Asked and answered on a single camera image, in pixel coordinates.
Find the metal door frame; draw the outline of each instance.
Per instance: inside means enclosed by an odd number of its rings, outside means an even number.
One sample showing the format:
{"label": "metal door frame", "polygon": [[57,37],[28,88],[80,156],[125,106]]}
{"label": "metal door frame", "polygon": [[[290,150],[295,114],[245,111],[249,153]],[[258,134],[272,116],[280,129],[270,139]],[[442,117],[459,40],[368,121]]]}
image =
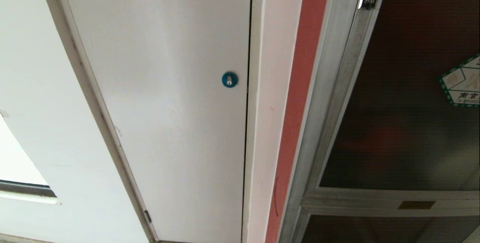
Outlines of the metal door frame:
{"label": "metal door frame", "polygon": [[[358,0],[327,0],[315,58],[316,76],[305,130],[279,235],[300,243],[310,215],[451,217],[480,214],[480,192],[367,190],[319,187],[336,134],[362,65],[382,0],[357,9]],[[404,201],[435,201],[431,209],[398,209]]]}

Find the white wall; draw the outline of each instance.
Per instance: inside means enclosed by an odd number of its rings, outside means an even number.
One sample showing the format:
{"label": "white wall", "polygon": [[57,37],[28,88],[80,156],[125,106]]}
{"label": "white wall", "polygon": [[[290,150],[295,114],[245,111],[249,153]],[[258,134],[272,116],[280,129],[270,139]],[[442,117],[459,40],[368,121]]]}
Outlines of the white wall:
{"label": "white wall", "polygon": [[0,0],[0,110],[61,205],[0,198],[0,233],[146,243],[45,0]]}
{"label": "white wall", "polygon": [[265,241],[301,6],[302,0],[252,0],[243,231],[247,243]]}

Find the green-bordered sticker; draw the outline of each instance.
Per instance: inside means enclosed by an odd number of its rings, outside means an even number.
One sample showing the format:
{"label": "green-bordered sticker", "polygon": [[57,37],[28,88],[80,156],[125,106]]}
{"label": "green-bordered sticker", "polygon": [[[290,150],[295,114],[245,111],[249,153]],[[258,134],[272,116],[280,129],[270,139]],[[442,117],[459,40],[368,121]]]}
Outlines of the green-bordered sticker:
{"label": "green-bordered sticker", "polygon": [[480,105],[480,53],[439,77],[448,101],[458,107]]}

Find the red stripe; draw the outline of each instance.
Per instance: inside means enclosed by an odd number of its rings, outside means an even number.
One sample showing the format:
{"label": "red stripe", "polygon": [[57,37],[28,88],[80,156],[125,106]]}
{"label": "red stripe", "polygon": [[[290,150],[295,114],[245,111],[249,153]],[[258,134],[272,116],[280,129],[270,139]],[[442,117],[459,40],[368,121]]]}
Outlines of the red stripe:
{"label": "red stripe", "polygon": [[303,0],[265,243],[276,243],[327,0]]}

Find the glass door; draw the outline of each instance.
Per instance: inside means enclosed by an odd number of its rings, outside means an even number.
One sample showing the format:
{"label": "glass door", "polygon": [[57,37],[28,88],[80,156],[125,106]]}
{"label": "glass door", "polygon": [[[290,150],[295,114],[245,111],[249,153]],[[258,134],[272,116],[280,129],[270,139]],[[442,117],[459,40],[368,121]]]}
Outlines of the glass door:
{"label": "glass door", "polygon": [[463,242],[480,224],[480,0],[329,1],[280,242]]}

